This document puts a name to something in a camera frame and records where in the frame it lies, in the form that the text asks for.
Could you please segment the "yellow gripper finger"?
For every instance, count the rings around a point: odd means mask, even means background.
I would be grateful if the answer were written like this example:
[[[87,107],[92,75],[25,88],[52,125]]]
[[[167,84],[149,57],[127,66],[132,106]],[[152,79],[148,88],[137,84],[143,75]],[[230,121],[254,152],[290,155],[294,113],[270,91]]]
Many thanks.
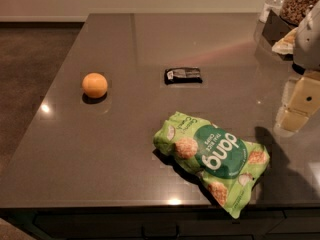
[[[319,109],[320,72],[306,71],[303,75],[292,75],[284,86],[277,129],[281,133],[296,133]]]

